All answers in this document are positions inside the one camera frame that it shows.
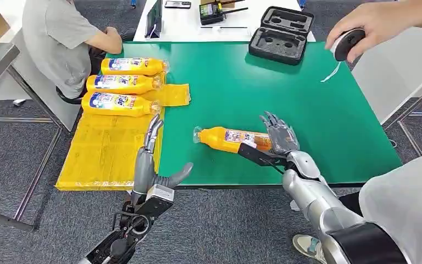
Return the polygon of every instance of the white shirt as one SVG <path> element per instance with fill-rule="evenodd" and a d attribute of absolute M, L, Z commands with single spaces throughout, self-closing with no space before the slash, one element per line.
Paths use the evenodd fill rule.
<path fill-rule="evenodd" d="M 382 226 L 412 264 L 422 264 L 422 157 L 370 179 L 359 201 L 364 217 Z"/>

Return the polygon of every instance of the gray t-shirt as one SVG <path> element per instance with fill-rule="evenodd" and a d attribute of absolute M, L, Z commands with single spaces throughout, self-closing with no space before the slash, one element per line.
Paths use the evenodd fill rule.
<path fill-rule="evenodd" d="M 91 72 L 84 42 L 99 30 L 67 0 L 27 0 L 22 26 L 37 68 L 67 98 L 78 97 Z"/>
<path fill-rule="evenodd" d="M 384 227 L 412 264 L 422 264 L 422 157 L 370 179 L 359 200 L 364 217 Z"/>

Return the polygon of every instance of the metal table frame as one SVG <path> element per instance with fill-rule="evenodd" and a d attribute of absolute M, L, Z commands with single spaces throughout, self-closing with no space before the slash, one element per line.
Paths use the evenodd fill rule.
<path fill-rule="evenodd" d="M 7 217 L 0 214 L 0 224 L 5 226 L 15 227 L 24 231 L 32 231 L 34 225 L 27 224 L 21 221 L 22 215 L 25 212 L 25 209 L 35 191 L 35 187 L 40 181 L 41 175 L 44 172 L 46 164 L 51 156 L 54 147 L 60 138 L 60 135 L 64 129 L 64 126 L 60 120 L 54 115 L 54 113 L 49 109 L 49 107 L 38 97 L 30 85 L 23 79 L 23 77 L 18 73 L 18 71 L 12 66 L 12 61 L 17 57 L 20 51 L 17 47 L 11 43 L 5 43 L 3 45 L 9 45 L 7 48 L 7 53 L 0 61 L 0 76 L 6 71 L 12 76 L 12 78 L 19 84 L 20 87 L 41 107 L 44 112 L 48 115 L 48 118 L 17 118 L 17 117 L 0 117 L 0 122 L 18 122 L 18 123 L 53 123 L 57 126 L 57 130 L 52 137 L 51 143 L 43 156 L 43 159 L 36 171 L 33 179 L 31 180 L 30 186 L 28 187 L 20 205 L 13 218 Z"/>
<path fill-rule="evenodd" d="M 396 119 L 394 119 L 389 125 L 386 126 L 384 130 L 387 130 L 394 124 L 398 124 L 402 131 L 405 133 L 408 141 L 412 144 L 413 149 L 419 157 L 422 156 L 422 149 L 418 145 L 415 138 L 413 138 L 412 133 L 408 130 L 407 126 L 404 123 L 404 120 L 407 117 L 422 117 L 422 112 L 414 112 L 422 104 L 422 96 L 420 96 L 415 102 L 413 102 L 402 114 L 400 114 Z"/>

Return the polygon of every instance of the table leg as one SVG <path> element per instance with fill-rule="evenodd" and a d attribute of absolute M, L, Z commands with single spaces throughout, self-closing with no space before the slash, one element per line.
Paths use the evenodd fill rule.
<path fill-rule="evenodd" d="M 408 130 L 407 126 L 403 122 L 406 117 L 422 117 L 422 112 L 416 112 L 413 111 L 418 108 L 422 104 L 422 96 L 420 96 L 415 102 L 412 103 L 402 114 L 400 114 L 396 119 L 394 119 L 389 125 L 386 126 L 384 130 L 387 130 L 390 128 L 393 124 L 397 123 L 399 127 L 402 129 L 402 131 L 405 133 L 405 136 L 407 137 L 408 141 L 412 144 L 413 149 L 415 149 L 415 152 L 418 154 L 418 156 L 422 156 L 422 150 L 418 143 L 415 141 L 415 138 L 413 138 L 412 134 Z"/>
<path fill-rule="evenodd" d="M 0 117 L 0 122 L 16 123 L 53 123 L 50 118 Z"/>
<path fill-rule="evenodd" d="M 8 226 L 8 227 L 15 227 L 18 229 L 21 229 L 23 231 L 32 231 L 33 230 L 33 226 L 30 224 L 26 224 L 24 222 L 21 221 L 17 221 L 14 220 L 10 217 L 4 216 L 2 214 L 0 214 L 0 224 L 4 225 L 4 226 Z"/>
<path fill-rule="evenodd" d="M 59 119 L 55 116 L 55 114 L 50 110 L 50 108 L 41 100 L 41 98 L 35 93 L 35 91 L 30 87 L 30 85 L 23 79 L 23 77 L 19 74 L 19 72 L 10 65 L 7 68 L 7 73 L 14 78 L 14 80 L 20 85 L 20 87 L 35 101 L 41 109 L 51 118 L 51 120 L 56 124 L 58 127 L 62 127 L 62 123 Z"/>
<path fill-rule="evenodd" d="M 48 150 L 46 151 L 45 155 L 43 156 L 43 160 L 40 163 L 40 166 L 38 167 L 38 170 L 35 173 L 35 176 L 33 176 L 33 180 L 30 183 L 30 186 L 28 187 L 25 196 L 23 197 L 19 208 L 17 209 L 14 219 L 19 221 L 26 209 L 26 206 L 28 202 L 30 201 L 31 196 L 33 195 L 33 192 L 35 191 L 36 185 L 40 181 L 41 175 L 43 174 L 43 171 L 45 170 L 46 164 L 48 163 L 49 157 L 51 156 L 52 151 L 54 150 L 54 147 L 60 137 L 60 133 L 62 132 L 62 128 L 59 127 L 57 129 L 56 134 L 51 140 L 51 143 L 49 145 Z"/>

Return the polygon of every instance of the person's arm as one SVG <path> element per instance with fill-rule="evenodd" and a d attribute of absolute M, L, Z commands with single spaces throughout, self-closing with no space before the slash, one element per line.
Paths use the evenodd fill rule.
<path fill-rule="evenodd" d="M 326 49 L 330 49 L 343 32 L 363 28 L 366 37 L 347 56 L 347 60 L 353 62 L 366 50 L 412 26 L 422 27 L 422 0 L 362 4 L 334 26 L 326 39 Z"/>
<path fill-rule="evenodd" d="M 119 54 L 122 52 L 122 38 L 114 27 L 107 27 L 105 33 L 99 31 L 96 35 L 85 41 L 86 44 L 100 50 Z"/>

